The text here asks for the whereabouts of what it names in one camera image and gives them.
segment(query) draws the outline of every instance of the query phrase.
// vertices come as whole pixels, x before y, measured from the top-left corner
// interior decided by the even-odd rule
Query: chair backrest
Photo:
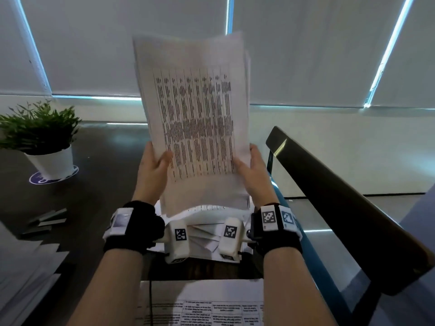
[[[435,265],[435,256],[278,127],[266,145],[384,294],[395,295]]]

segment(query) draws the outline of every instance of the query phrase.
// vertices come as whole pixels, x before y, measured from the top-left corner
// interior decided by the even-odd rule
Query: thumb
[[[169,164],[171,163],[172,156],[173,156],[173,153],[171,151],[163,152],[162,156],[160,157],[157,170],[166,171],[167,168],[169,167]]]
[[[233,158],[233,164],[236,166],[237,172],[243,177],[247,177],[249,174],[249,167],[239,158]]]

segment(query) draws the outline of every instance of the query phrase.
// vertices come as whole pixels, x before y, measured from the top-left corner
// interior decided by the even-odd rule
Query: forearm
[[[277,248],[264,257],[264,324],[335,325],[295,248]]]
[[[133,250],[107,251],[67,326],[133,325],[142,259]]]

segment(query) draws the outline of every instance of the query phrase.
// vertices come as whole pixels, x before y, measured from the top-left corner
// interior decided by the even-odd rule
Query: potted plant
[[[72,175],[71,143],[81,121],[73,108],[57,111],[49,100],[10,108],[0,115],[0,148],[23,152],[46,180]]]

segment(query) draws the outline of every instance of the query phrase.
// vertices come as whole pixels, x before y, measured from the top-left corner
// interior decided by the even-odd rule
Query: dark table
[[[32,185],[36,172],[18,151],[0,150],[0,220],[14,233],[30,218],[52,209],[68,209],[67,224],[55,225],[51,234],[34,237],[44,243],[60,243],[70,251],[58,270],[61,278],[25,325],[65,325],[102,257],[102,235],[112,213],[131,199],[145,143],[150,139],[143,125],[84,123],[73,143],[74,164],[79,173],[55,184]],[[248,256],[240,265],[188,259],[167,265],[163,254],[144,258],[142,279],[254,279],[261,275]]]

